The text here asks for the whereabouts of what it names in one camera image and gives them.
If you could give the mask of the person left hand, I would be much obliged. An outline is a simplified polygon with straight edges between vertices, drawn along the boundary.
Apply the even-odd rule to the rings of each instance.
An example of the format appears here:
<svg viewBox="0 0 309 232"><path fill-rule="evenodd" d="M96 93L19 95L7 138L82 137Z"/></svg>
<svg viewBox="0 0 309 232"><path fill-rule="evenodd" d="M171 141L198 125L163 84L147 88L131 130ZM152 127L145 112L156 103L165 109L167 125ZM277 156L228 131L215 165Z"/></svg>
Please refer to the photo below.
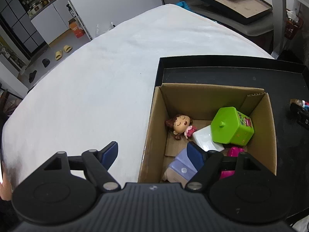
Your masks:
<svg viewBox="0 0 309 232"><path fill-rule="evenodd" d="M4 165L3 169L3 182L1 183L0 196L2 200L9 201L12 200L12 185L8 179L7 171Z"/></svg>

